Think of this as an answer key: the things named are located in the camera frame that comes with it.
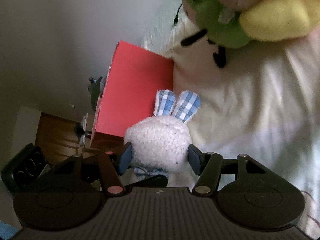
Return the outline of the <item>dark green plant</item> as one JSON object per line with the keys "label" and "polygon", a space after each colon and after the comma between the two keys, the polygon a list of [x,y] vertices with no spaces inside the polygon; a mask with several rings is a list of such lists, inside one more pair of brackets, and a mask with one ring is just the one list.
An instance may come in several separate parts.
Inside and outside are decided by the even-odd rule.
{"label": "dark green plant", "polygon": [[91,107],[93,111],[96,111],[97,102],[101,93],[101,81],[103,77],[99,77],[97,80],[93,77],[89,78],[90,84],[88,85],[88,92],[91,97]]}

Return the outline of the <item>white bed sheet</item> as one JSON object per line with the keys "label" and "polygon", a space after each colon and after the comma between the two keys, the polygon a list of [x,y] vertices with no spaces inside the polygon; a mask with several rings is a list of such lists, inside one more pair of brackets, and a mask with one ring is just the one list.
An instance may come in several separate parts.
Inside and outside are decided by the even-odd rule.
{"label": "white bed sheet", "polygon": [[296,40],[253,41],[227,53],[217,68],[216,48],[201,39],[180,8],[164,0],[143,47],[174,61],[174,91],[191,90],[201,106],[189,122],[203,152],[233,159],[250,155],[299,188],[307,201],[300,228],[319,237],[319,29]]}

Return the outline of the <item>green pea plush toy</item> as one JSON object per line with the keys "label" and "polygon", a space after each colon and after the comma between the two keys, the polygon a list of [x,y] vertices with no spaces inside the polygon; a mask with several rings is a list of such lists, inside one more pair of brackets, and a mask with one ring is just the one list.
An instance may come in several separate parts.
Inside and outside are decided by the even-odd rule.
{"label": "green pea plush toy", "polygon": [[215,64],[223,68],[226,63],[226,49],[238,49],[252,39],[240,26],[240,12],[233,12],[218,0],[182,0],[184,13],[199,31],[184,38],[182,47],[189,47],[203,37],[209,44],[217,46],[213,54]]}

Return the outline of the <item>white bunny plush plaid ears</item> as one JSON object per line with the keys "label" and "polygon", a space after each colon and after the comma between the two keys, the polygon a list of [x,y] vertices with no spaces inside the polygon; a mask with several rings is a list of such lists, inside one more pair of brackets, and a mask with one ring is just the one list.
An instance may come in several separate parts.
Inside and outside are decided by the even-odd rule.
{"label": "white bunny plush plaid ears", "polygon": [[183,172],[191,144],[187,122],[200,103],[200,97],[189,90],[180,96],[167,89],[157,91],[153,116],[125,132],[124,142],[132,146],[131,164],[138,180]]}

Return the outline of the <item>yellow tiger plush toy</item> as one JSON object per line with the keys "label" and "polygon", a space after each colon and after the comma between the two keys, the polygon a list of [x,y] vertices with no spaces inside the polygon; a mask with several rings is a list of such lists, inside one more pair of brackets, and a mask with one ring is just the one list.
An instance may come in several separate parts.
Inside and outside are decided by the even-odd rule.
{"label": "yellow tiger plush toy", "polygon": [[319,0],[262,0],[242,12],[239,23],[258,41],[303,37],[319,26]]}

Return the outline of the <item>brown wooden door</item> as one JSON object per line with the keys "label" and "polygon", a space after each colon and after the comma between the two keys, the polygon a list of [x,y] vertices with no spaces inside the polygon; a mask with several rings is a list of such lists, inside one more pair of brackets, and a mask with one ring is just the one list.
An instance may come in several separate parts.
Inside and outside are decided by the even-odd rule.
{"label": "brown wooden door", "polygon": [[75,126],[75,121],[41,114],[35,145],[41,148],[50,164],[57,165],[75,154],[85,158],[95,155],[93,149],[80,146],[80,139],[74,133]]}

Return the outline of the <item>red cardboard box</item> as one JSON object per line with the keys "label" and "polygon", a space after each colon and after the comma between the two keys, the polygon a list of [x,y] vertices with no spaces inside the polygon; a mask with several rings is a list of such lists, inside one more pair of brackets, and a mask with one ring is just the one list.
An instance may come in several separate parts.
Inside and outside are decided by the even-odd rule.
{"label": "red cardboard box", "polygon": [[120,41],[114,51],[92,139],[122,138],[132,125],[152,116],[158,90],[173,89],[174,63]]}

